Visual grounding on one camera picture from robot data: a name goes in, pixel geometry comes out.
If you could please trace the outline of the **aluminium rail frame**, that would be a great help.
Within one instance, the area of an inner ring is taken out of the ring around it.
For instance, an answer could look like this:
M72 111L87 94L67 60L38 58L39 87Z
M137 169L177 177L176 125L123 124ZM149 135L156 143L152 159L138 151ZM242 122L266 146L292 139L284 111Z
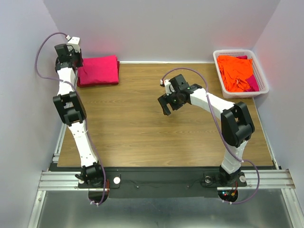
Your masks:
M220 95L214 64L123 64L118 85L81 88L89 130L105 167L218 167L223 145L209 113L187 105L165 117L157 102L164 90L160 77L171 68L190 83L202 80ZM101 189L78 183L80 159L71 133L59 132L52 163L40 176L29 222L31 228L301 228L304 215L288 170L278 167L265 139L252 99L246 103L256 133L245 157L259 173L243 168L247 186L238 189L244 200L254 188L258 194L247 203L229 205L217 198L108 198L102 206L89 203L88 194Z

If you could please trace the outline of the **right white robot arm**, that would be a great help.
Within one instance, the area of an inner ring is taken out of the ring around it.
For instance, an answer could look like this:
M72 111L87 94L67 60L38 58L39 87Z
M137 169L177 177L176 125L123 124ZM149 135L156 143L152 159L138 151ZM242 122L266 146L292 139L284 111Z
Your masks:
M164 115L170 115L185 104L211 113L226 148L219 167L219 180L222 184L235 181L244 161L244 149L255 131L247 105L223 100L198 84L189 85L181 74L170 80L161 79L160 85L165 89L165 94L158 98Z

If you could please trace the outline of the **orange t shirt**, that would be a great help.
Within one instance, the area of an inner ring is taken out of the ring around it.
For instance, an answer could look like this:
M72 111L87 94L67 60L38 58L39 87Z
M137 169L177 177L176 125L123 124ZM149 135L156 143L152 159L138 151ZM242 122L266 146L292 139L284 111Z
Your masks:
M252 59L219 56L217 63L224 87L228 92L246 92L250 89L247 79L253 75Z

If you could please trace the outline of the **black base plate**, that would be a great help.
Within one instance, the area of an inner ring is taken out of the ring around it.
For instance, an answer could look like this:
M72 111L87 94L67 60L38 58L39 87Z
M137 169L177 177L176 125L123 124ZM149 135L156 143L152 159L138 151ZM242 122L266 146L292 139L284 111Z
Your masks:
M219 167L107 167L105 173L113 199L217 198L219 190L247 186L244 172L228 180Z

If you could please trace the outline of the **dark pink t shirt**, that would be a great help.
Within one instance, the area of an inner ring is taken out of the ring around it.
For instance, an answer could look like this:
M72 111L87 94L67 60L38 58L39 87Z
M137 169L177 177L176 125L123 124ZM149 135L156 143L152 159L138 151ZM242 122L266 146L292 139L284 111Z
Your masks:
M248 59L247 56L238 56L241 60L241 70L237 79L237 91L238 92L258 92L259 87L254 76L252 59Z

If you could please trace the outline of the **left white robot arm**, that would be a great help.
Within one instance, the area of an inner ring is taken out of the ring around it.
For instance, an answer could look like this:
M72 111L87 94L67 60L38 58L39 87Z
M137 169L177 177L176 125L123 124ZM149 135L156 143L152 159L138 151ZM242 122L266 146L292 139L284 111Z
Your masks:
M59 44L55 46L55 51L59 90L53 97L53 103L62 123L68 127L76 143L81 163L81 173L76 178L91 188L104 187L105 173L89 139L86 111L75 89L76 72L82 66L80 50L76 50L71 44Z

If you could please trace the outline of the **white plastic basket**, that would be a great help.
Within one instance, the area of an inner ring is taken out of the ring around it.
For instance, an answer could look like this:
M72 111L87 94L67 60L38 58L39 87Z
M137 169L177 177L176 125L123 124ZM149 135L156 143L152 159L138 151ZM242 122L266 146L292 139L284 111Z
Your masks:
M217 58L219 56L231 56L231 57L238 57L238 56L247 56L248 59L252 59L252 67L255 79L257 81L259 91L258 92L237 92L232 93L228 92L225 87L224 83L221 78L221 73L219 70L219 66L217 63ZM261 94L266 94L269 91L269 86L266 81L266 78L262 72L262 69L258 63L258 60L255 56L255 54L248 49L224 49L224 50L216 50L213 52L214 61L216 64L216 69L218 72L218 78L221 85L222 94L225 98L253 98Z

